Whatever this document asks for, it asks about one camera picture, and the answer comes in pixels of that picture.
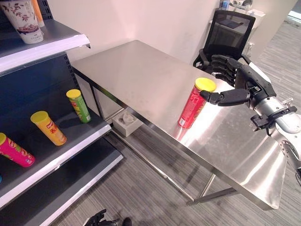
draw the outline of robotic arm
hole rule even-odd
[[[203,90],[200,95],[207,102],[219,106],[246,103],[257,113],[251,118],[254,131],[266,129],[301,178],[301,115],[296,114],[297,108],[291,106],[292,98],[279,101],[270,79],[248,58],[245,60],[248,65],[227,56],[213,55],[212,75],[235,89],[221,93]]]

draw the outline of yellow pringles can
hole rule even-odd
[[[79,119],[83,123],[91,121],[91,116],[85,104],[81,92],[78,89],[70,89],[66,96],[69,98],[71,105],[73,106],[76,114],[79,116]]]
[[[66,143],[66,136],[60,131],[45,111],[34,113],[30,120],[51,140],[56,146]]]

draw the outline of white cup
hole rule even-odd
[[[0,7],[26,44],[43,41],[31,0],[0,0]]]

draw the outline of chair backrest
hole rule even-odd
[[[213,54],[241,58],[254,22],[253,16],[217,9],[203,49],[208,60]]]

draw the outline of red pringles can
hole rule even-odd
[[[35,161],[32,154],[9,139],[4,133],[0,133],[0,154],[23,167],[29,167]]]
[[[190,96],[178,120],[178,124],[183,128],[190,128],[195,121],[196,117],[204,107],[206,100],[201,97],[200,92],[206,90],[214,92],[216,84],[208,78],[197,78],[192,88]]]

